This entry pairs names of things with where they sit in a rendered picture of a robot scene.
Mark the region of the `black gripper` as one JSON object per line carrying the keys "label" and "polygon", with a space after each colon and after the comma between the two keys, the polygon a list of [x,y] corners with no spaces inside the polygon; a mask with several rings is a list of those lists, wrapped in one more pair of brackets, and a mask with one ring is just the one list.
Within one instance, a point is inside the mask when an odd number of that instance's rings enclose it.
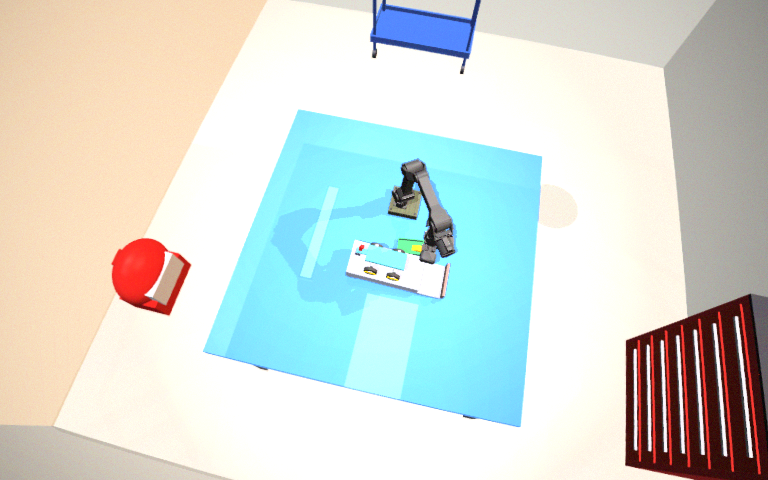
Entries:
{"label": "black gripper", "polygon": [[[427,219],[426,227],[429,227],[429,220]],[[433,265],[436,261],[436,244],[433,239],[430,238],[428,231],[430,227],[424,233],[424,243],[421,247],[421,253],[419,257],[420,262]]]}

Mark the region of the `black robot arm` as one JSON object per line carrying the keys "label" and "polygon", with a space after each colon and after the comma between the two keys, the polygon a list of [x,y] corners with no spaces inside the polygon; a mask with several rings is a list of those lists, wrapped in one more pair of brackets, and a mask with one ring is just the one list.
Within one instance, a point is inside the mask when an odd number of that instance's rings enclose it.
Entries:
{"label": "black robot arm", "polygon": [[436,241],[436,249],[442,258],[453,255],[456,252],[454,248],[453,221],[447,211],[439,204],[429,180],[426,164],[420,161],[419,158],[402,163],[401,172],[404,176],[401,187],[391,191],[394,198],[393,206],[406,209],[409,200],[415,197],[413,186],[414,183],[417,183],[429,211],[430,229],[428,234],[431,239]]}

